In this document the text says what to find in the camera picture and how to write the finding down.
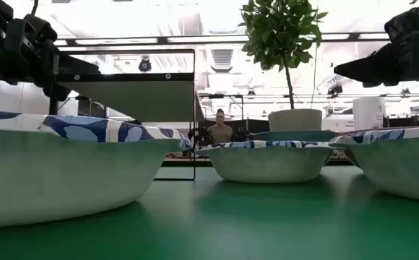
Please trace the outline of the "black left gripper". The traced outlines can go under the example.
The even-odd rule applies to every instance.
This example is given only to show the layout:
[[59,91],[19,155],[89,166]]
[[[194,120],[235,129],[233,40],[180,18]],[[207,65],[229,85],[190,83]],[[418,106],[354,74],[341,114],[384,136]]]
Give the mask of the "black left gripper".
[[[4,76],[13,82],[33,82],[45,95],[64,101],[70,91],[55,83],[55,41],[29,40],[25,36],[29,28],[24,18],[8,23],[4,38]],[[100,70],[98,65],[61,54],[57,74],[100,74]]]

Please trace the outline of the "blue floral paper bowl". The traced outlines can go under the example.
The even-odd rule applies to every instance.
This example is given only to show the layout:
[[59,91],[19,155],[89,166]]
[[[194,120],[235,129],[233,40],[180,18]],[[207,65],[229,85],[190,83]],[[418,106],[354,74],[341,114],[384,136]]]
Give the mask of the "blue floral paper bowl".
[[329,145],[343,148],[381,190],[419,199],[419,126],[347,132]]
[[217,174],[242,183],[302,183],[319,176],[333,155],[326,142],[245,141],[196,149]]
[[175,129],[86,116],[0,111],[0,228],[115,209],[150,187]]

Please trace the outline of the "teal plastic bowl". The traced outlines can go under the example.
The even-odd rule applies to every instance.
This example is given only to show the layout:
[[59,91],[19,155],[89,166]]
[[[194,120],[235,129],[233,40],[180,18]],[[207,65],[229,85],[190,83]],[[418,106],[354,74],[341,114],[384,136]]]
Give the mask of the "teal plastic bowl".
[[333,131],[265,131],[250,133],[249,138],[262,141],[328,142],[337,135]]

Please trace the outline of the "black partition panel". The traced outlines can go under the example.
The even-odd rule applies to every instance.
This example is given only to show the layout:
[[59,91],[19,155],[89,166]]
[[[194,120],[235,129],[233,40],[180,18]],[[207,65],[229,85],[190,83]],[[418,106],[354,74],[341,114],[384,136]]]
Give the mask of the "black partition panel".
[[384,128],[405,128],[419,126],[419,116],[385,116],[383,120]]
[[234,130],[245,129],[250,133],[261,133],[269,131],[269,123],[264,120],[244,119],[234,120],[228,123]]

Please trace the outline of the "white plant pot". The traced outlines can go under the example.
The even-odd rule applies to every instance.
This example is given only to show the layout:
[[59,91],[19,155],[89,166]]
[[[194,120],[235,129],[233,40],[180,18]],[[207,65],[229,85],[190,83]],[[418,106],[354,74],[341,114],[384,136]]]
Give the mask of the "white plant pot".
[[270,131],[320,131],[322,111],[299,108],[278,110],[268,115]]

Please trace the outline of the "green leafy potted tree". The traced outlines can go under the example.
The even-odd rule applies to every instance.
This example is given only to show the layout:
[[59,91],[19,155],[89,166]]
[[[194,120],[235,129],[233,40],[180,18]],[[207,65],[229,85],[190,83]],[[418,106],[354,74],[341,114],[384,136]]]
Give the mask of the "green leafy potted tree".
[[319,24],[328,12],[310,0],[248,0],[240,8],[247,41],[242,51],[253,58],[261,70],[274,67],[285,73],[290,108],[295,108],[291,69],[307,64],[310,49],[320,46]]

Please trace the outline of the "person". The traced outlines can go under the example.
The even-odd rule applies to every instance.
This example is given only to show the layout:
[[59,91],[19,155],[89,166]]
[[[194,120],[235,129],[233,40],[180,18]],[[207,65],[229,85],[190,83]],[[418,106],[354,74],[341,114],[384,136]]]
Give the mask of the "person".
[[226,143],[231,141],[233,129],[225,123],[225,112],[219,108],[216,112],[215,124],[207,130],[212,135],[214,143]]

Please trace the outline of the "green table mat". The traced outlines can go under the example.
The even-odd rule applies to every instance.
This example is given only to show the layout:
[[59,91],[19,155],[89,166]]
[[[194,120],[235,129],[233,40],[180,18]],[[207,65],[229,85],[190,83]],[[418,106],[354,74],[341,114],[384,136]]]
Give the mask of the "green table mat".
[[0,228],[0,260],[419,260],[419,201],[380,192],[352,166],[293,185],[201,168],[115,210]]

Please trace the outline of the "black metal table frame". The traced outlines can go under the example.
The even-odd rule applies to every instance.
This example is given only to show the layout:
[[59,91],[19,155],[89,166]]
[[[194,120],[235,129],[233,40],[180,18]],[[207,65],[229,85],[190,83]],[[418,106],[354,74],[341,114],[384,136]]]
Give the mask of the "black metal table frame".
[[[326,166],[353,166],[349,160],[330,160]],[[212,167],[210,160],[164,160],[163,167]]]

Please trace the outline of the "black background rig frame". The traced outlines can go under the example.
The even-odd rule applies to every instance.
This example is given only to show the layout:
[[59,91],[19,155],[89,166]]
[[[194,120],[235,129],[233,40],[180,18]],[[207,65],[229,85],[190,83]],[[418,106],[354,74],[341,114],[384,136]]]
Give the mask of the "black background rig frame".
[[228,121],[245,119],[245,98],[241,94],[201,94],[200,105],[204,118],[214,121],[218,110],[222,110]]

